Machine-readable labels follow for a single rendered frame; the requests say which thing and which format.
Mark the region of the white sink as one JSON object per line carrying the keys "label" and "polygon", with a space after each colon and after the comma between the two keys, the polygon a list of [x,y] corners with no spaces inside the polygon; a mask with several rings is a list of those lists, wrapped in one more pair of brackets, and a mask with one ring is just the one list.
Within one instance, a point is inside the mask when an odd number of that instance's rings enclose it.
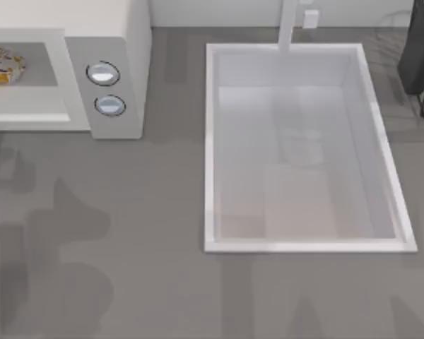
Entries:
{"label": "white sink", "polygon": [[204,250],[415,253],[363,46],[206,46]]}

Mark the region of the small round microwave knob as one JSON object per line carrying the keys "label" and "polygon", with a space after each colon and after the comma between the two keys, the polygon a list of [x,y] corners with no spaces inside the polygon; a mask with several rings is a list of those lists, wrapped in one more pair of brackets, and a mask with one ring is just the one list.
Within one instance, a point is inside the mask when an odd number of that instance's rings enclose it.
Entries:
{"label": "small round microwave knob", "polygon": [[126,103],[116,95],[106,95],[95,99],[95,109],[102,115],[118,117],[126,110]]}

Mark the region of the large round microwave knob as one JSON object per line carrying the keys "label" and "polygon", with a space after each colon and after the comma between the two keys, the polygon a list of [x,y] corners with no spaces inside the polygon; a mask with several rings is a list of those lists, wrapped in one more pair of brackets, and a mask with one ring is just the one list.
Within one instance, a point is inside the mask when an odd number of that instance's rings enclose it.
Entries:
{"label": "large round microwave knob", "polygon": [[105,61],[88,65],[86,75],[92,83],[99,86],[111,86],[120,79],[119,70]]}

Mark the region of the tall white tap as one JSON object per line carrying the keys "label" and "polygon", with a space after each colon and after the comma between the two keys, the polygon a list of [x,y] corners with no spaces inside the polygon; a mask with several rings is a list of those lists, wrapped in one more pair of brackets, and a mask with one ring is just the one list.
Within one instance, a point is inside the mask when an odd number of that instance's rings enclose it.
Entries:
{"label": "tall white tap", "polygon": [[287,53],[293,36],[298,0],[282,0],[281,19],[278,32],[278,50]]}

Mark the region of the pale microwave oven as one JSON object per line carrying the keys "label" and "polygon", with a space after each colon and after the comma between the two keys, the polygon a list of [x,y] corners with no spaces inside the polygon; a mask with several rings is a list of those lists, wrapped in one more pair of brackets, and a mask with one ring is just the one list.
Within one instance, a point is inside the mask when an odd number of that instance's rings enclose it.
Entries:
{"label": "pale microwave oven", "polygon": [[[0,0],[0,47],[20,54],[26,69],[0,85],[0,131],[87,131],[96,139],[143,134],[151,63],[148,0]],[[88,65],[113,64],[120,79],[92,83]],[[116,95],[118,117],[95,99]]]}

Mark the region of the yellow patterned round dish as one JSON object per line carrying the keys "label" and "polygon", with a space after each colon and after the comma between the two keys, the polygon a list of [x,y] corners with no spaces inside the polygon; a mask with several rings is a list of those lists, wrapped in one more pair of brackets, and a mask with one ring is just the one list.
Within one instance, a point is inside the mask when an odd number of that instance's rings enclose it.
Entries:
{"label": "yellow patterned round dish", "polygon": [[25,69],[26,61],[20,54],[0,47],[0,85],[15,83]]}

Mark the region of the small white wall box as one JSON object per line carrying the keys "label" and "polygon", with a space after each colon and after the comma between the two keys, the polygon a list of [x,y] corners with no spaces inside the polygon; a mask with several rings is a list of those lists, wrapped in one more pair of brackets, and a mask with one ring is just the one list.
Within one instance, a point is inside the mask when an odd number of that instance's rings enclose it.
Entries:
{"label": "small white wall box", "polygon": [[315,29],[319,25],[320,11],[316,9],[308,9],[304,12],[303,29]]}

